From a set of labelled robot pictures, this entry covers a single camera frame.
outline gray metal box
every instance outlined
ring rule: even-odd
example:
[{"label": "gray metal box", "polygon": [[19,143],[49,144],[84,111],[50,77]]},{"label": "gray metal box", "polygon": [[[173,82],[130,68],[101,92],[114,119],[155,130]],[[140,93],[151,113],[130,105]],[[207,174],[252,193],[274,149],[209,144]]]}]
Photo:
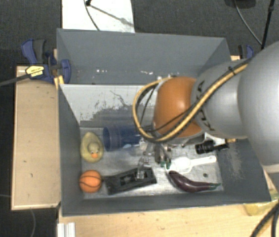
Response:
[{"label": "gray metal box", "polygon": [[[152,49],[146,50],[149,49],[151,39],[159,49],[155,55],[151,54]],[[80,157],[80,141],[87,131],[94,131],[101,137],[103,127],[108,124],[132,122],[131,104],[135,93],[141,85],[153,81],[156,76],[171,73],[197,77],[208,66],[227,61],[229,52],[226,41],[220,38],[58,30],[57,40],[58,59],[68,58],[73,65],[71,83],[84,83],[61,85],[58,92],[61,202],[64,216],[270,200],[263,169],[246,140],[234,144],[227,151],[213,152],[217,156],[217,163],[195,167],[189,173],[189,177],[196,180],[222,182],[216,191],[199,194],[181,192],[172,187],[164,170],[151,160],[157,184],[113,196],[106,194],[105,186],[95,194],[83,193],[79,188],[79,177],[85,170],[96,169],[104,176],[117,174],[134,168],[141,156],[141,150],[132,147],[105,152],[98,163],[87,163]],[[110,47],[113,42],[116,45],[114,50]],[[124,47],[119,49],[121,46],[127,46],[129,52],[123,54],[126,50]],[[175,57],[176,51],[181,55],[180,59]],[[95,70],[97,66],[105,68],[104,71],[112,68],[112,73],[103,72],[99,75]],[[147,119],[144,122],[149,122],[152,117],[155,97],[153,95],[147,107]],[[174,154],[199,157],[189,147],[178,148]]]}]

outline gray floor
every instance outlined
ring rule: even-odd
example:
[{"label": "gray floor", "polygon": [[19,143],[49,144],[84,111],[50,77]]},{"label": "gray floor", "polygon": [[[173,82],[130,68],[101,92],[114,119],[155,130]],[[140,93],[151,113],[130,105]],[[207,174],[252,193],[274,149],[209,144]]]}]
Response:
[{"label": "gray floor", "polygon": [[[239,1],[244,18],[262,39],[270,0]],[[259,51],[259,44],[240,20],[233,0],[132,0],[137,32],[225,37],[232,54],[239,44]],[[56,46],[56,28],[61,27],[61,0],[0,0],[0,81],[15,75],[24,63],[20,44],[29,38],[46,39]],[[267,45],[279,40],[279,0],[271,19]],[[0,194],[11,190],[13,146],[13,86],[0,88]],[[35,236],[55,234],[55,210],[35,211]],[[0,237],[30,236],[29,212],[9,212],[9,201],[0,198]]]}]

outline white paper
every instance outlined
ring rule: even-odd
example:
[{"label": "white paper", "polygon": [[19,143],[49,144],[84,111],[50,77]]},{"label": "white paper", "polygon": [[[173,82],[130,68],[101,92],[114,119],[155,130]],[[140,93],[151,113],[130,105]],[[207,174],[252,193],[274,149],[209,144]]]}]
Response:
[{"label": "white paper", "polygon": [[[92,0],[88,10],[101,31],[135,32],[130,0]],[[83,0],[62,0],[62,27],[97,30]]]}]

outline blue cup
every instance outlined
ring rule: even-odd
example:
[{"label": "blue cup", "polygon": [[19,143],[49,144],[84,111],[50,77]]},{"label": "blue cup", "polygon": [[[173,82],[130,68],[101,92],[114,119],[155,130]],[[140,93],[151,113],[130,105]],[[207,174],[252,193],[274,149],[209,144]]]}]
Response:
[{"label": "blue cup", "polygon": [[106,151],[120,149],[127,144],[137,145],[140,133],[133,125],[110,125],[103,129],[103,144]]}]

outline blue clamp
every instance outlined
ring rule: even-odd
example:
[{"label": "blue clamp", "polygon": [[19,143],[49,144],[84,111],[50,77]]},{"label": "blue clamp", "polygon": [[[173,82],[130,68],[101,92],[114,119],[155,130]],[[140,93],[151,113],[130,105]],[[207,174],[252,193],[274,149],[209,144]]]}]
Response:
[{"label": "blue clamp", "polygon": [[23,56],[28,59],[31,66],[39,64],[41,67],[43,67],[42,73],[30,78],[54,83],[55,76],[51,73],[51,70],[62,68],[64,82],[69,83],[71,77],[71,67],[69,60],[62,60],[61,66],[57,65],[57,61],[52,53],[44,51],[45,42],[46,41],[43,39],[28,39],[21,45]]}]

